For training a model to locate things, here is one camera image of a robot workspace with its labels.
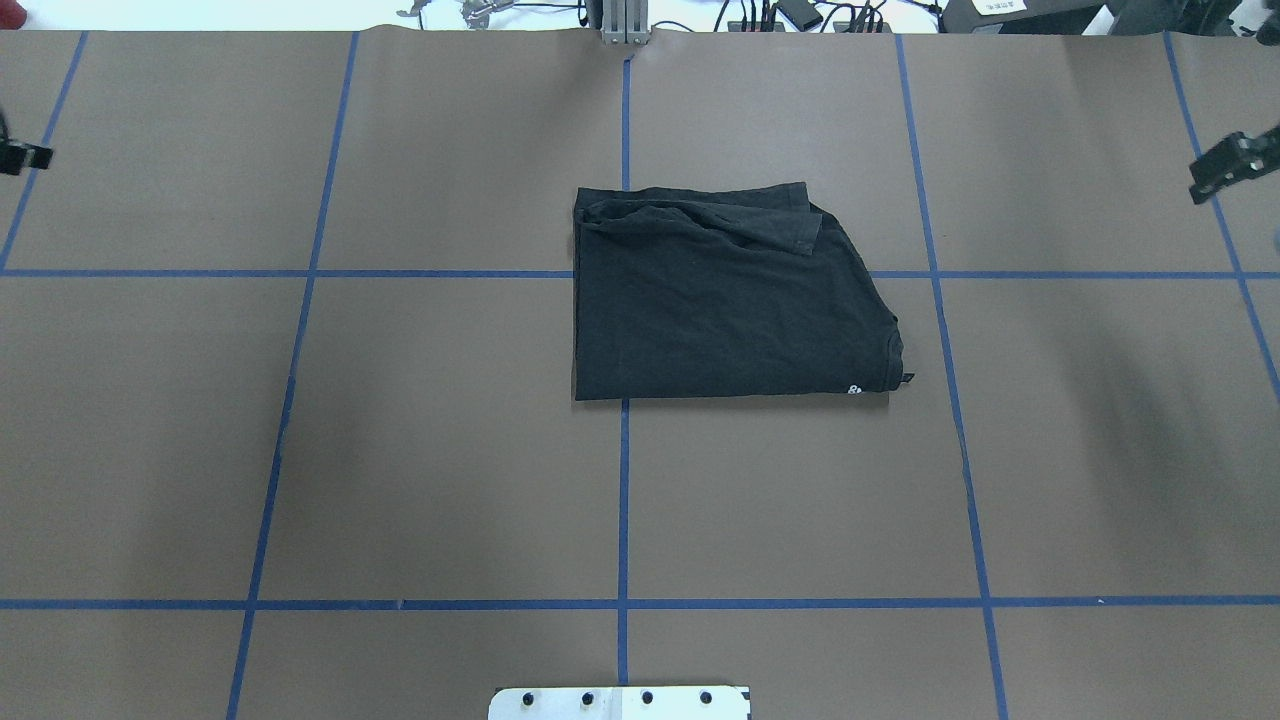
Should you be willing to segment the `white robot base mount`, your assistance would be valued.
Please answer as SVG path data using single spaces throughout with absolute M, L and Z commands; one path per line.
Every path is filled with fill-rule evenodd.
M 489 719 L 750 719 L 736 685 L 599 685 L 499 689 Z

